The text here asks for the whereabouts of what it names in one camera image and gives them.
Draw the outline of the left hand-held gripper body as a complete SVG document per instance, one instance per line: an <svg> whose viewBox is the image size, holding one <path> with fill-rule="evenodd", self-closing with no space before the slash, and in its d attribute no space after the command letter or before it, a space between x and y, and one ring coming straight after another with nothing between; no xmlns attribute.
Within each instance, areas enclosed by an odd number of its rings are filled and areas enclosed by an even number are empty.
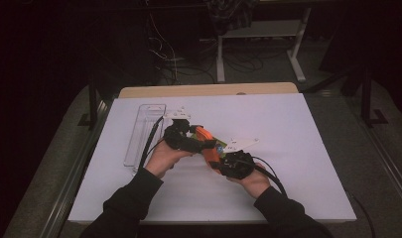
<svg viewBox="0 0 402 238"><path fill-rule="evenodd" d="M202 142L188 136L191 130L189 122L191 116L188 113L183 110L167 112L163 118L172 120L172 124L165 129L163 136L170 148L190 153L201 151Z"/></svg>

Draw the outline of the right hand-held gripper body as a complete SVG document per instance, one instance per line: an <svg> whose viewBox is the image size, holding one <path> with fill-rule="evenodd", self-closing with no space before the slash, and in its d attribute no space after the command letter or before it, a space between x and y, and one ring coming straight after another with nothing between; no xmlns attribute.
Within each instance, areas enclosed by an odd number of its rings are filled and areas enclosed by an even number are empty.
<svg viewBox="0 0 402 238"><path fill-rule="evenodd" d="M254 163L252 156L244 152L244 149L258 142L258 139L231 139L226 143L224 153L219 155L220 173L234 179L244 179L249 176L254 170Z"/></svg>

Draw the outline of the orange phone case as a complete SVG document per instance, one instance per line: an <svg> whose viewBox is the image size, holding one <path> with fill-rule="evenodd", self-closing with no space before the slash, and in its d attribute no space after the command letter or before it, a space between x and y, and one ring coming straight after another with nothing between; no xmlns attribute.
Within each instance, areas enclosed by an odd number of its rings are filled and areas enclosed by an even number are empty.
<svg viewBox="0 0 402 238"><path fill-rule="evenodd" d="M203 129L199 129L195 132L196 135L196 139L203 142L206 140L215 140L215 138L211 135L211 133L206 130L205 128ZM210 161L215 161L215 162L219 162L219 154L217 153L215 147L213 149L201 149L201 154L204 157L204 160L206 162L206 164L210 167L209 162Z"/></svg>

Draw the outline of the green cartoon phone case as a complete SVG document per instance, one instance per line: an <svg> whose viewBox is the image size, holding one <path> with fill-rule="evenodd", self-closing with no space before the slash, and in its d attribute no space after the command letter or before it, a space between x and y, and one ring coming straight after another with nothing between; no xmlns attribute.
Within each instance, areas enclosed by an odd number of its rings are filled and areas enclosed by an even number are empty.
<svg viewBox="0 0 402 238"><path fill-rule="evenodd" d="M221 155L224 153L224 148L227 146L227 144L217 138L215 138L215 140L216 140L215 149L216 149L217 153L219 155Z"/></svg>

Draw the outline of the person's right hand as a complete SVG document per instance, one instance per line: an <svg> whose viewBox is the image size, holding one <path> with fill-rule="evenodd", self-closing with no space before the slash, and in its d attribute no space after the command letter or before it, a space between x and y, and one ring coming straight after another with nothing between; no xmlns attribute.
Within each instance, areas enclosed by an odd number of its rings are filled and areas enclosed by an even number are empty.
<svg viewBox="0 0 402 238"><path fill-rule="evenodd" d="M228 178L228 180L240 184L245 191L255 199L271 186L269 179L257 170L254 170L246 178Z"/></svg>

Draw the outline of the person's left hand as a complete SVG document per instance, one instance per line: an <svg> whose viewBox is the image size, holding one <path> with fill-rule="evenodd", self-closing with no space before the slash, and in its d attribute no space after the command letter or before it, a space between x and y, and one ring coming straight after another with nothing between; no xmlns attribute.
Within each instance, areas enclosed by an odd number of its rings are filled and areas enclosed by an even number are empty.
<svg viewBox="0 0 402 238"><path fill-rule="evenodd" d="M158 179L161 179L180 159L192 155L193 153L191 152L174 150L166 142L162 141L154 149L145 169Z"/></svg>

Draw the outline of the clear plastic tray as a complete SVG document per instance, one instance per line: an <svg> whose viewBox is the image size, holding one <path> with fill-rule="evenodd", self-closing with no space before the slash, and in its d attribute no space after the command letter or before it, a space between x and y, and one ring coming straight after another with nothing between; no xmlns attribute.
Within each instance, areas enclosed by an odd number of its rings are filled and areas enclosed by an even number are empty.
<svg viewBox="0 0 402 238"><path fill-rule="evenodd" d="M162 138L165 104L142 104L138 108L124 166L133 175L140 168L141 160L146 160L153 145Z"/></svg>

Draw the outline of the white table cover sheet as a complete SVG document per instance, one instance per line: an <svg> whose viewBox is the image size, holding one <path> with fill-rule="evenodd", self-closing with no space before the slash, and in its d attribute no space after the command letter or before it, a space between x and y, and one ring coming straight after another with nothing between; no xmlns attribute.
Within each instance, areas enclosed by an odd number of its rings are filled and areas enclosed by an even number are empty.
<svg viewBox="0 0 402 238"><path fill-rule="evenodd" d="M186 109L193 124L224 142L253 139L248 153L276 172L288 196L320 222L355 220L304 96L256 94L154 97L170 110ZM114 101L69 214L71 222L91 222L103 202L132 180L124 160L143 98ZM203 157L180 160L153 198L147 224L261 223L264 218L243 188L211 170Z"/></svg>

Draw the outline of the black metal stand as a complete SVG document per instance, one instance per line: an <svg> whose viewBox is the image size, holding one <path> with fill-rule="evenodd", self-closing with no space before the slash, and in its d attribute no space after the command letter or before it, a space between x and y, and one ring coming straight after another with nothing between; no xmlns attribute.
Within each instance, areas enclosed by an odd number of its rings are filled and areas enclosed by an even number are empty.
<svg viewBox="0 0 402 238"><path fill-rule="evenodd" d="M368 128L372 128L374 125L387 124L388 121L379 109L371 108L371 89L372 79L370 77L370 71L366 67L363 70L364 76L361 86L361 118Z"/></svg>
<svg viewBox="0 0 402 238"><path fill-rule="evenodd" d="M88 78L88 105L89 112L81 115L78 126L87 126L88 130L91 131L95 127L98 118L97 90L92 74Z"/></svg>

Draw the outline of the dark cloth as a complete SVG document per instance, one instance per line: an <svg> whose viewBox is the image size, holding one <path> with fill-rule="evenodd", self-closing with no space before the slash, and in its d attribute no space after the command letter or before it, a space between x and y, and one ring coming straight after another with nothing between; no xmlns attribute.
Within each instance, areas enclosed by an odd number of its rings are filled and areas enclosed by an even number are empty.
<svg viewBox="0 0 402 238"><path fill-rule="evenodd" d="M228 31L250 27L259 0L206 0L212 25L219 36Z"/></svg>

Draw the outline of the metal rail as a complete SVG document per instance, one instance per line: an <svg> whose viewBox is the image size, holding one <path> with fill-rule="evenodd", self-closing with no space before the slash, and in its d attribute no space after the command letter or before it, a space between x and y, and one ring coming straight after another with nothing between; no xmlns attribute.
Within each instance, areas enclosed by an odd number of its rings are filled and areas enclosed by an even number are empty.
<svg viewBox="0 0 402 238"><path fill-rule="evenodd" d="M52 196L39 238L59 238L104 126L109 104L76 99L41 163Z"/></svg>
<svg viewBox="0 0 402 238"><path fill-rule="evenodd" d="M402 118L385 118L378 109L370 112L369 119L358 111L354 111L353 115L402 199Z"/></svg>

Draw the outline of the white desk frame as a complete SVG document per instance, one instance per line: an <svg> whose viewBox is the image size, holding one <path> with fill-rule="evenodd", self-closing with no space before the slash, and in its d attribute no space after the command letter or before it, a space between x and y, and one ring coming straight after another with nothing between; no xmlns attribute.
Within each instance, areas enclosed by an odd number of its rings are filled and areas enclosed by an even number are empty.
<svg viewBox="0 0 402 238"><path fill-rule="evenodd" d="M305 82L306 77L298 62L297 54L304 37L308 20L311 14L311 8L303 11L303 16L299 20L274 20L274 21L253 21L248 28L228 31L223 36L217 37L217 57L216 57L216 75L217 82L225 82L224 63L222 56L222 45L224 39L236 38L282 38L294 37L295 42L292 47L286 50L288 60L294 74L299 82Z"/></svg>

